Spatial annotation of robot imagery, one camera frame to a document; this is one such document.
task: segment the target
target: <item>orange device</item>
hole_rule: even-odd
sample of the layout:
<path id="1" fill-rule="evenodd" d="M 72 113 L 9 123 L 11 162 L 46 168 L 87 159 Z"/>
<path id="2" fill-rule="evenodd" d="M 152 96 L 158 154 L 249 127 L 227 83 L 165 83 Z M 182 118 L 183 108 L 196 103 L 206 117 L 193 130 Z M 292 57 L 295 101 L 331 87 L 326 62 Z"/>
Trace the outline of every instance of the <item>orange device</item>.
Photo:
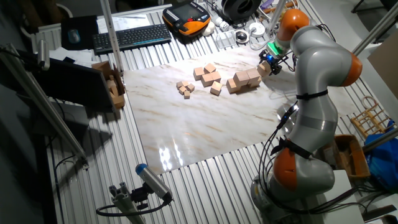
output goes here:
<path id="1" fill-rule="evenodd" d="M 187 1 L 163 10 L 163 20 L 175 32 L 192 37 L 208 25 L 210 15 L 203 7 Z"/>

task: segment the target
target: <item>aluminum table surface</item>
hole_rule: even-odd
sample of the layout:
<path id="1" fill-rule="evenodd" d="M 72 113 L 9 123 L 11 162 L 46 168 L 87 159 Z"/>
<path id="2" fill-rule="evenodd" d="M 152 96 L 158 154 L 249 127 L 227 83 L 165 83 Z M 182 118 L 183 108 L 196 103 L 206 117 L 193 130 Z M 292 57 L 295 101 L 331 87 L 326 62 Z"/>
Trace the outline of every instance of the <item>aluminum table surface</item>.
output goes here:
<path id="1" fill-rule="evenodd" d="M 308 0 L 298 2 L 301 10 L 317 23 L 323 23 Z M 147 14 L 151 24 L 160 24 L 163 23 L 161 15 L 166 7 L 123 12 L 115 16 Z M 211 36 L 195 38 L 186 45 L 173 39 L 169 44 L 125 50 L 122 53 L 123 66 L 126 70 L 137 70 L 222 51 L 215 45 L 219 32 L 217 28 Z M 50 50 L 60 47 L 60 24 L 40 27 L 39 33 L 32 34 L 34 52 L 40 39 L 49 43 Z M 96 56 L 95 59 L 114 63 L 113 54 Z M 364 138 L 349 119 L 364 110 L 362 97 L 374 97 L 374 94 L 362 79 L 345 90 L 358 112 L 341 117 L 336 134 L 354 134 L 362 143 Z M 83 170 L 79 161 L 70 159 L 71 162 L 61 164 L 57 169 L 60 200 L 57 197 L 53 169 L 50 169 L 58 223 L 129 223 L 124 217 L 108 218 L 95 213 L 96 208 L 112 204 L 108 189 L 110 185 L 118 186 L 120 182 L 126 182 L 130 190 L 142 186 L 142 180 L 134 169 L 138 164 L 146 163 L 146 159 L 127 95 L 125 98 L 126 105 L 118 113 L 98 113 L 90 120 L 83 141 L 90 168 Z M 257 173 L 263 144 L 247 146 L 159 175 L 172 190 L 175 201 L 171 206 L 144 215 L 146 222 L 262 223 L 262 215 L 250 198 L 250 184 Z M 62 140 L 56 139 L 47 149 L 47 154 L 49 166 L 53 167 L 63 158 L 71 156 L 72 152 L 62 144 Z M 161 201 L 155 195 L 150 195 L 148 204 L 154 208 Z M 108 212 L 116 212 L 116 209 L 109 209 Z"/>

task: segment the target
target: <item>computer mouse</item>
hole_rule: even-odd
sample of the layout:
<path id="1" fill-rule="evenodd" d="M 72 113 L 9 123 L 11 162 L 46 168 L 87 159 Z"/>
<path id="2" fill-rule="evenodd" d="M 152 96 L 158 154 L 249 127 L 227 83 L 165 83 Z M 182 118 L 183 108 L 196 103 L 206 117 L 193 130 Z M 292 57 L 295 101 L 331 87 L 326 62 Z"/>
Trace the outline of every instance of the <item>computer mouse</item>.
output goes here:
<path id="1" fill-rule="evenodd" d="M 76 29 L 70 29 L 68 31 L 68 39 L 71 44 L 77 44 L 80 42 L 79 32 Z"/>

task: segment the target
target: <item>blue cloth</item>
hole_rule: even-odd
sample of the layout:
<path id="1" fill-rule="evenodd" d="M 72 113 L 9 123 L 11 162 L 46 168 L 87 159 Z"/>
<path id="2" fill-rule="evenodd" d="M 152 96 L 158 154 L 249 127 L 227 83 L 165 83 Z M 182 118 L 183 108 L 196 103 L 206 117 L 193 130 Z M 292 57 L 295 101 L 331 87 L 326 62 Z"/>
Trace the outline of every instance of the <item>blue cloth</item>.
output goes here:
<path id="1" fill-rule="evenodd" d="M 365 141 L 369 144 L 383 134 L 371 134 Z M 384 188 L 398 193 L 398 139 L 392 139 L 366 155 L 366 162 L 372 177 Z"/>

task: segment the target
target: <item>paper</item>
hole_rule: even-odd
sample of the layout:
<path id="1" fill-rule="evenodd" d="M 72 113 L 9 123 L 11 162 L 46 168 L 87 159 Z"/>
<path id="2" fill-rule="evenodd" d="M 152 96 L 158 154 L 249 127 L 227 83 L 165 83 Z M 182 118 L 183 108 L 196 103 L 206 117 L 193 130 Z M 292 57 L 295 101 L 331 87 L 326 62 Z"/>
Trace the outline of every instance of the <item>paper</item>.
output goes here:
<path id="1" fill-rule="evenodd" d="M 65 57 L 68 57 L 74 59 L 74 64 L 89 68 L 91 68 L 91 64 L 97 63 L 92 61 L 92 56 L 92 50 L 67 50 L 63 47 L 59 47 L 56 50 L 50 50 L 50 58 L 63 60 Z"/>
<path id="2" fill-rule="evenodd" d="M 149 26 L 149 20 L 147 15 L 131 15 L 131 16 L 123 16 L 123 17 L 112 17 L 113 26 L 115 31 L 132 29 L 136 27 Z M 106 27 L 105 19 L 97 19 L 98 30 L 100 34 L 104 34 L 108 32 L 108 28 Z"/>

